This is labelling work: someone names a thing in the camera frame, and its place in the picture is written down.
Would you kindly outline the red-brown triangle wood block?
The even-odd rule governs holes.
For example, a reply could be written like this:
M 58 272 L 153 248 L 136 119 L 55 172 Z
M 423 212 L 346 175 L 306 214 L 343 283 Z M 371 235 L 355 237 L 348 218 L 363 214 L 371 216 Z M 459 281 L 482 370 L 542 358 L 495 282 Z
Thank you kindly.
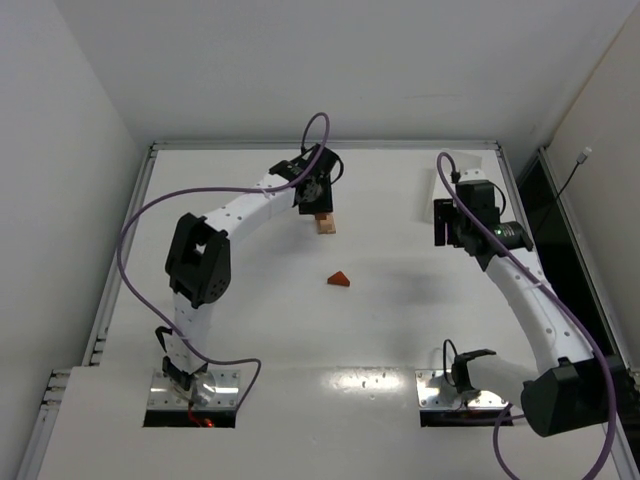
M 351 281 L 343 271 L 337 271 L 327 278 L 327 284 L 348 288 Z

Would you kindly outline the long light wood block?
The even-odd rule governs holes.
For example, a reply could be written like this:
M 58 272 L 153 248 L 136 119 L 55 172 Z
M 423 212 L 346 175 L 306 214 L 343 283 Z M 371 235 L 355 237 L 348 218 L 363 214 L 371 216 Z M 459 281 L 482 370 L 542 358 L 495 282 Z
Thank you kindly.
M 336 233 L 336 227 L 335 227 L 334 224 L 318 222 L 317 223 L 317 233 L 319 235 L 335 234 Z

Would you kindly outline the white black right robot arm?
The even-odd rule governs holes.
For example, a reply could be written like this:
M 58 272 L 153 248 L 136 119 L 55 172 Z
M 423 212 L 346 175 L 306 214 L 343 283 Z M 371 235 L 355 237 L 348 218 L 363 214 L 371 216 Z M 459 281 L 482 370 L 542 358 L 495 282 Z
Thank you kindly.
M 558 306 L 524 226 L 502 221 L 494 185 L 482 170 L 453 171 L 444 184 L 449 198 L 434 202 L 436 245 L 461 248 L 478 262 L 512 309 L 536 364 L 523 368 L 491 349 L 458 353 L 451 366 L 454 388 L 500 395 L 541 437 L 613 420 L 613 380 L 622 364 L 596 355 Z

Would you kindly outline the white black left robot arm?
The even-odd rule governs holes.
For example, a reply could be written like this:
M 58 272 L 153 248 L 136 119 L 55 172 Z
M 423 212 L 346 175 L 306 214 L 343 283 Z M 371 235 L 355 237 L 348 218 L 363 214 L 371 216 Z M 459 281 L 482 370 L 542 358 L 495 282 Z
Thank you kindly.
M 233 250 L 291 208 L 301 215 L 331 214 L 335 167 L 344 171 L 338 154 L 315 145 L 272 166 L 255 184 L 254 193 L 244 193 L 203 216 L 187 213 L 178 220 L 165 263 L 173 292 L 173 325 L 156 330 L 165 350 L 162 370 L 175 386 L 188 392 L 207 370 L 208 362 L 193 351 L 204 350 L 214 303 L 231 284 Z

